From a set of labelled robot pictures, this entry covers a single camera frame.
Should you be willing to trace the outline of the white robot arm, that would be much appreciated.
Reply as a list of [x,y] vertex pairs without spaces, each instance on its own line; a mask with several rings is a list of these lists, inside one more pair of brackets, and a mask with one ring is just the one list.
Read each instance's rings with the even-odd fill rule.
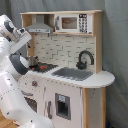
[[27,104],[18,80],[28,72],[28,62],[17,51],[31,40],[24,29],[17,29],[6,16],[0,16],[0,110],[19,123],[18,128],[54,128],[52,121],[37,114]]

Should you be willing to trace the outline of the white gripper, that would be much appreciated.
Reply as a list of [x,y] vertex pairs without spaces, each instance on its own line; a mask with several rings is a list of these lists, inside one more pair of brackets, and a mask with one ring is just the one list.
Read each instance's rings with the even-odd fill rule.
[[14,41],[13,45],[10,47],[10,53],[14,54],[30,40],[31,35],[27,31],[21,33],[19,39],[17,41]]

